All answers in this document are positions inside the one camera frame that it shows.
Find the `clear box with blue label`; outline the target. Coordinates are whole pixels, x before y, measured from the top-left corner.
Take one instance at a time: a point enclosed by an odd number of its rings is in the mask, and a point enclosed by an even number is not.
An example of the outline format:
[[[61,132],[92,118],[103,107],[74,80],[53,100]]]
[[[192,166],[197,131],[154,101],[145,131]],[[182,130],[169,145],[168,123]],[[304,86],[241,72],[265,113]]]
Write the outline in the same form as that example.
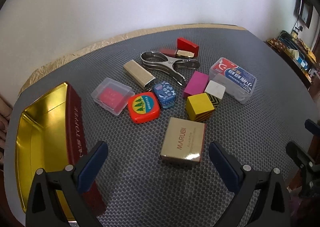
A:
[[[253,95],[257,79],[254,75],[221,57],[209,69],[209,79],[226,87],[226,93],[241,104]]]

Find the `white cube block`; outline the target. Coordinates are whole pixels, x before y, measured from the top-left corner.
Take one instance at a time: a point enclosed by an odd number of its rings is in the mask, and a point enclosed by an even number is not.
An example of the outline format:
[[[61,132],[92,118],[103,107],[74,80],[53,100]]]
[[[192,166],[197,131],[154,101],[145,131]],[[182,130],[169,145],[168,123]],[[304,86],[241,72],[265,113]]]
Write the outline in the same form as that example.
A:
[[[212,105],[216,109],[225,94],[226,87],[215,82],[215,81],[209,81],[204,92],[207,94],[209,97],[209,100],[211,101]]]

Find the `gold Marubi cardboard box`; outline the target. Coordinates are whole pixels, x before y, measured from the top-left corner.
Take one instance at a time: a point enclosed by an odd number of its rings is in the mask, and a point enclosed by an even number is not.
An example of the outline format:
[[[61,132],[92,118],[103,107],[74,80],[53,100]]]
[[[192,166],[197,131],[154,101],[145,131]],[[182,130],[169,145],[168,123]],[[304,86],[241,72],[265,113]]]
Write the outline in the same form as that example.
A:
[[[160,157],[177,163],[200,163],[206,124],[172,117],[162,143]]]

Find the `yellow striped cube block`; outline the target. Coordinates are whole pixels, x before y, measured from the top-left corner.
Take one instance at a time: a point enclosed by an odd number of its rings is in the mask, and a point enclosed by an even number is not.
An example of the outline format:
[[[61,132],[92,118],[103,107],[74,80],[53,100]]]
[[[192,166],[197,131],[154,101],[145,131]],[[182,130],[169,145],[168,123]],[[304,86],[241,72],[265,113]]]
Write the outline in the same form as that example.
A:
[[[191,121],[203,122],[208,120],[215,108],[206,93],[187,97],[185,110]]]

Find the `magenta rectangular block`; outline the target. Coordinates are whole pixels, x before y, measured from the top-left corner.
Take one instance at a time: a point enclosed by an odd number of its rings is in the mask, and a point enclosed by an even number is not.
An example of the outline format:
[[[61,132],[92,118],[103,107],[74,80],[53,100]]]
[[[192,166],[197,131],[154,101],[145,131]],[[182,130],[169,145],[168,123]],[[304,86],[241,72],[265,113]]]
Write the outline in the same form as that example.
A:
[[[209,76],[207,74],[195,71],[183,91],[183,98],[204,93],[208,82]]]

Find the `clear box with pink eraser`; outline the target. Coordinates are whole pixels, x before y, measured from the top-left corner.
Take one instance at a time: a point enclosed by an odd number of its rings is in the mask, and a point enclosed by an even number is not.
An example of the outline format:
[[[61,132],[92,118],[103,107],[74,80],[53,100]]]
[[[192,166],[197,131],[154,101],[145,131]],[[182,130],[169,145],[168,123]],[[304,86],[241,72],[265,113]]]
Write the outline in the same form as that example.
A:
[[[107,77],[93,90],[91,96],[103,109],[119,116],[135,92],[131,87]]]

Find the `red wedge block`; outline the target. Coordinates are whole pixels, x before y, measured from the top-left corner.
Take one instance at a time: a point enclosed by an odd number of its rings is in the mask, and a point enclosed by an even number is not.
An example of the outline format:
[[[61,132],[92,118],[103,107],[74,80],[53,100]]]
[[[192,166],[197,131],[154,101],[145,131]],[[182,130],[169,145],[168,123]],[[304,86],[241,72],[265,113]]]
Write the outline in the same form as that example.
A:
[[[190,40],[186,40],[185,38],[177,38],[177,49],[182,51],[188,51],[192,52],[194,54],[194,57],[197,57],[199,55],[199,45],[193,43]]]

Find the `red and gold toffee tin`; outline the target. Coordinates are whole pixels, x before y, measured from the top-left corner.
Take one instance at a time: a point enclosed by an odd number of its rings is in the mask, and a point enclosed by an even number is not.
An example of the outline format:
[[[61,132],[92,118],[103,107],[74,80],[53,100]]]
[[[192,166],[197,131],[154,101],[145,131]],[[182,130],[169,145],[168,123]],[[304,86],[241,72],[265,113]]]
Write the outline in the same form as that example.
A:
[[[69,83],[49,90],[22,111],[15,149],[17,191],[23,211],[27,210],[31,184],[39,168],[57,172],[77,163],[82,166],[74,177],[77,191],[94,216],[105,211],[95,178],[108,148],[102,144],[87,149],[81,98]]]

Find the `cluttered side shelf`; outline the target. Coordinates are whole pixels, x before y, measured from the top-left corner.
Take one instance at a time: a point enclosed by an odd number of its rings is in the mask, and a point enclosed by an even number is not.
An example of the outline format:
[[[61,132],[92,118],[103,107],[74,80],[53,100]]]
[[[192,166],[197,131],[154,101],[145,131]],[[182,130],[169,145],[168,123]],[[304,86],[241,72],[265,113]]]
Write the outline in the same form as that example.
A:
[[[309,90],[318,75],[319,61],[303,40],[282,30],[276,38],[265,41],[297,74]]]

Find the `gold and maroon lipstick box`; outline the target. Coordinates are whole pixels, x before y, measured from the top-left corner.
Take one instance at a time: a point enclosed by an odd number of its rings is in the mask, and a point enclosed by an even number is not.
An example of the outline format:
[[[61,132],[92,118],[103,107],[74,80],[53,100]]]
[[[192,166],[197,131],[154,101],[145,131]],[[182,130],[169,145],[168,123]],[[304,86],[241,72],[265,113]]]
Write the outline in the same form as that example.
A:
[[[194,53],[180,49],[160,48],[159,51],[173,58],[193,59],[195,57]]]

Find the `small blue patterned tin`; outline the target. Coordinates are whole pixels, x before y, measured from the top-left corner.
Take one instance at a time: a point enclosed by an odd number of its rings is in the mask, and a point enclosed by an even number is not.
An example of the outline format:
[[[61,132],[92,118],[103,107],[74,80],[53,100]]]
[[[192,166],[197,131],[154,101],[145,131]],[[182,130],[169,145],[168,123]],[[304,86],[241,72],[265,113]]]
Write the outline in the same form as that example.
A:
[[[153,86],[153,93],[163,109],[172,107],[177,100],[175,89],[169,82],[162,81]]]

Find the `grey honeycomb table mat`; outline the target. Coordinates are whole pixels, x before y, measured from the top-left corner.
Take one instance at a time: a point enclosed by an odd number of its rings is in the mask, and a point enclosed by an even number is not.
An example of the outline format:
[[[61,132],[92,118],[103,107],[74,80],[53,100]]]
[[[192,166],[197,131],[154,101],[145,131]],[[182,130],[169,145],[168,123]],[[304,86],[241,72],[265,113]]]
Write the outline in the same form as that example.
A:
[[[318,119],[317,105],[291,67],[247,30],[177,29],[90,50],[21,93],[13,108],[7,141],[15,139],[19,117],[27,106],[60,83],[70,83],[81,98],[87,147],[99,140],[109,147],[97,177],[106,204],[100,216],[104,226],[213,226],[232,200],[206,149],[201,162],[193,166],[174,165],[160,158],[169,119],[186,117],[183,98],[163,110],[158,119],[135,124],[127,111],[114,116],[91,97],[107,77],[140,93],[141,88],[124,72],[124,64],[139,61],[145,51],[173,47],[179,37],[199,45],[202,73],[224,57],[257,79],[245,104],[224,96],[207,122],[205,146],[215,140],[254,169],[277,167],[286,182],[298,169],[285,152],[287,142],[296,141],[304,149],[310,146],[312,135],[304,123]]]

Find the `silver rectangular metal case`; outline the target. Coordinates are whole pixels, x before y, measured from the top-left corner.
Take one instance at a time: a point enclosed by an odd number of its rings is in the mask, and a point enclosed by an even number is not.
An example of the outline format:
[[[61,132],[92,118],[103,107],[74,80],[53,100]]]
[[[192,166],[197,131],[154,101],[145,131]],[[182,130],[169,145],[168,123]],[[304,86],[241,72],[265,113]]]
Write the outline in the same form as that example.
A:
[[[130,60],[123,65],[123,68],[144,91],[152,90],[156,77],[140,66],[140,64],[134,60]]]

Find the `large steel clamp clip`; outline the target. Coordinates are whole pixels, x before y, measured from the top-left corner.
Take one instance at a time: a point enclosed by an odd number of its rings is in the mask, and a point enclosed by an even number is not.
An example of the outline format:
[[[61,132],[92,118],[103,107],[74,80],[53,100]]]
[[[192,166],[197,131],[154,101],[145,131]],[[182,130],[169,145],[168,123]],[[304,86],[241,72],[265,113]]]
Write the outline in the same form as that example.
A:
[[[200,67],[199,61],[195,59],[173,58],[159,51],[143,52],[140,54],[140,60],[144,68],[164,72],[182,87],[186,86],[187,81],[176,69],[186,68],[196,70]]]

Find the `dark wall frame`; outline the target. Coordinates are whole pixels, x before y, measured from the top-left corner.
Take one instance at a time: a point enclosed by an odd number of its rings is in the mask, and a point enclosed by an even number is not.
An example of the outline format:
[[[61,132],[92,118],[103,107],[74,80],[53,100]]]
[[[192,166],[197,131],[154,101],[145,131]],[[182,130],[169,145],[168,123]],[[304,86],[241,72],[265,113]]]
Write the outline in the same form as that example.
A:
[[[295,26],[302,23],[306,28],[310,28],[313,14],[313,4],[311,0],[296,0],[294,15],[296,16]]]

